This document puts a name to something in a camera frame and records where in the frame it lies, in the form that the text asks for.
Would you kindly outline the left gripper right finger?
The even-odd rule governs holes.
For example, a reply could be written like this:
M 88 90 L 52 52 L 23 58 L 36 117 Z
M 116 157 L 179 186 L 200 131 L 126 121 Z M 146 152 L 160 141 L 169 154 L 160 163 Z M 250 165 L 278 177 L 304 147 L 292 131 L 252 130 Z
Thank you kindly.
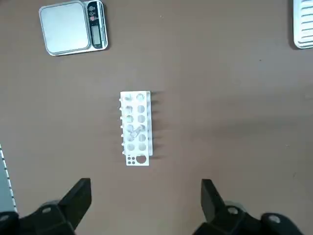
M 201 207 L 206 221 L 195 235 L 301 235 L 286 216 L 267 212 L 254 218 L 235 205 L 227 205 L 212 180 L 201 180 Z

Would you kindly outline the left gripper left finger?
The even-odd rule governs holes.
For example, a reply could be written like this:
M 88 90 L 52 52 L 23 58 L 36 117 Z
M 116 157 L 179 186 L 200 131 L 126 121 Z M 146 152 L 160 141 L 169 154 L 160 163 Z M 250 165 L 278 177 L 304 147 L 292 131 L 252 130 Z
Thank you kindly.
M 46 202 L 25 217 L 14 211 L 1 212 L 0 233 L 74 235 L 91 202 L 91 179 L 81 178 L 61 200 Z

